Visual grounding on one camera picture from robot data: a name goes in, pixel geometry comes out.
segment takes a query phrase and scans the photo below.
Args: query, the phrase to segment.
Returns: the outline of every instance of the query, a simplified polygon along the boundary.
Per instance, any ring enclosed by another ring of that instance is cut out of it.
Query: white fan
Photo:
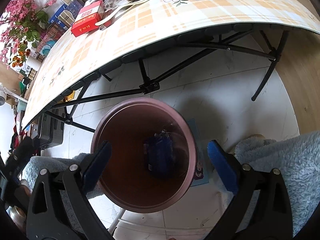
[[[7,88],[5,88],[2,83],[0,83],[0,106],[4,105],[4,103],[5,103],[6,94],[8,94],[8,95],[10,95],[10,96],[12,96],[12,97],[14,97],[14,98],[16,98],[18,100],[21,100],[21,101],[23,101],[25,103],[28,103],[28,100],[26,100],[26,99],[18,96],[17,94],[11,92]]]

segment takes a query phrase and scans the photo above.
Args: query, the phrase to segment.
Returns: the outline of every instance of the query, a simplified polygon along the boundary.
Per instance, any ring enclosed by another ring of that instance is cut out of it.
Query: red box
[[[83,7],[71,27],[73,35],[78,37],[83,33],[98,29],[99,26],[95,24],[102,20],[104,8],[102,0]]]

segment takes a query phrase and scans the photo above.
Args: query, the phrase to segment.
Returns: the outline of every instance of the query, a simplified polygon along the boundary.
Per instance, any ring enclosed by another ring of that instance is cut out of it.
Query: silver rivet
[[[242,165],[242,169],[245,170],[245,171],[249,171],[249,170],[251,170],[251,166],[249,164],[245,163],[245,164]]]
[[[42,170],[40,171],[40,175],[44,175],[44,174],[47,174],[47,169],[42,169]]]
[[[76,171],[76,170],[78,169],[78,165],[77,165],[77,164],[72,164],[72,165],[69,167],[69,169],[70,169],[71,171]]]
[[[279,169],[277,169],[277,168],[273,169],[272,171],[273,171],[273,173],[276,174],[276,175],[279,175],[279,174],[280,174],[280,171],[279,171]]]

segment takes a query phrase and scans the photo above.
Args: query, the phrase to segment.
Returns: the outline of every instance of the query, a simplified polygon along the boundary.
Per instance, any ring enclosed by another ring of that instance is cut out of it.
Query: plaid tablecloth
[[[231,23],[277,23],[320,34],[320,22],[297,0],[150,0],[104,31],[75,38],[68,30],[34,83],[23,126],[81,78],[137,48],[179,33]]]

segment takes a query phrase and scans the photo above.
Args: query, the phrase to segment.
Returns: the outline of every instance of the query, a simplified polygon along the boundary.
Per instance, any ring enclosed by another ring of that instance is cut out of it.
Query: white fork
[[[132,6],[132,5],[137,5],[137,4],[141,4],[141,3],[145,3],[149,0],[139,0],[137,2],[131,2],[122,6],[119,6],[117,9],[115,9],[111,14],[109,14],[106,18],[102,19],[101,21],[97,22],[95,25],[96,26],[100,26],[102,24],[105,24],[108,20],[111,20],[118,11],[120,11],[122,8],[126,7],[126,6]]]

